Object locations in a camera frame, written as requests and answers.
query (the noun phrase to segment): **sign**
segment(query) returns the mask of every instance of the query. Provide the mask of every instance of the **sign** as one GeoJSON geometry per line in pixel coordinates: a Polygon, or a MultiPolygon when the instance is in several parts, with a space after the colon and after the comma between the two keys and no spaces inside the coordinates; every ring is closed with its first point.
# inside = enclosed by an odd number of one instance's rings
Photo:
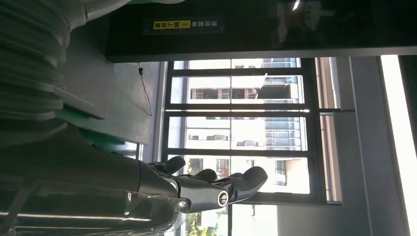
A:
{"type": "Polygon", "coordinates": [[[190,27],[191,21],[155,21],[153,23],[154,30],[188,29],[190,27]]]}
{"type": "Polygon", "coordinates": [[[223,33],[223,17],[184,17],[183,19],[146,20],[144,35],[223,33]]]}

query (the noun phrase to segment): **robotic hand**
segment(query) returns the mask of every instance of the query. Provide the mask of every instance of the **robotic hand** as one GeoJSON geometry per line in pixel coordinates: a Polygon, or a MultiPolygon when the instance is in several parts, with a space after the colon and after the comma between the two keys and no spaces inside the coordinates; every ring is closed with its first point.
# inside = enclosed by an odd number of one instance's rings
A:
{"type": "Polygon", "coordinates": [[[222,208],[227,204],[252,197],[265,183],[268,176],[261,167],[252,167],[245,173],[235,173],[223,179],[211,169],[196,175],[172,176],[180,170],[185,161],[176,156],[166,163],[152,162],[148,165],[178,192],[178,198],[188,201],[188,212],[199,212],[222,208]]]}

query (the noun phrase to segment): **window frame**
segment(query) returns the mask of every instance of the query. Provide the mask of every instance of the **window frame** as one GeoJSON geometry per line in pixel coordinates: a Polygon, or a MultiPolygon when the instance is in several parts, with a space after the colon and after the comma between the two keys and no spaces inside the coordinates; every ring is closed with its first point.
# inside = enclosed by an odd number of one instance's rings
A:
{"type": "MultiPolygon", "coordinates": [[[[291,204],[327,204],[322,139],[320,131],[320,109],[317,90],[317,75],[314,58],[300,59],[301,67],[297,68],[231,68],[231,69],[177,69],[174,62],[168,62],[166,99],[162,139],[162,161],[168,155],[201,155],[201,156],[266,156],[266,157],[305,157],[307,158],[310,194],[263,193],[258,192],[252,198],[239,202],[248,205],[291,204]],[[181,104],[171,103],[171,87],[173,77],[231,77],[231,76],[300,76],[302,79],[304,103],[264,103],[264,104],[181,104]],[[206,119],[245,117],[256,118],[299,118],[304,117],[306,123],[307,150],[240,150],[240,149],[187,149],[168,148],[169,123],[172,117],[206,117],[206,119]]],[[[233,206],[228,205],[229,229],[233,206]]]]}

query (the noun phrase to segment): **black panel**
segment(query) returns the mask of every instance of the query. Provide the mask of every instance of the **black panel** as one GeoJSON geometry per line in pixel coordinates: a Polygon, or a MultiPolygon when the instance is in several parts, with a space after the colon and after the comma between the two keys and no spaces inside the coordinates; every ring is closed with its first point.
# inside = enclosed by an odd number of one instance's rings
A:
{"type": "Polygon", "coordinates": [[[127,5],[112,16],[107,55],[339,49],[416,45],[408,0],[187,0],[127,5]],[[224,17],[224,33],[144,35],[149,20],[224,17]]]}

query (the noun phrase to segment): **black robotic finger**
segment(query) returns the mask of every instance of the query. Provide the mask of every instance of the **black robotic finger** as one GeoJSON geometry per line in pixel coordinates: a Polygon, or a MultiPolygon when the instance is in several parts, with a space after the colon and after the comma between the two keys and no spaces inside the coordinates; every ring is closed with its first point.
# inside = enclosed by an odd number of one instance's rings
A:
{"type": "Polygon", "coordinates": [[[172,175],[185,166],[185,160],[180,156],[175,156],[167,162],[150,162],[148,165],[150,165],[155,171],[172,175]]]}
{"type": "Polygon", "coordinates": [[[265,170],[255,166],[241,175],[236,173],[227,178],[217,180],[213,184],[225,188],[229,194],[228,203],[235,203],[255,195],[267,179],[268,175],[265,170]]]}
{"type": "Polygon", "coordinates": [[[194,179],[198,179],[198,180],[202,180],[202,181],[206,181],[206,182],[211,182],[211,181],[215,181],[217,179],[217,174],[212,169],[205,169],[205,170],[202,170],[202,171],[198,172],[194,176],[194,179]]]}
{"type": "Polygon", "coordinates": [[[229,177],[236,177],[236,178],[240,178],[240,177],[242,177],[242,173],[234,173],[234,174],[232,174],[232,175],[230,175],[229,177]]]}

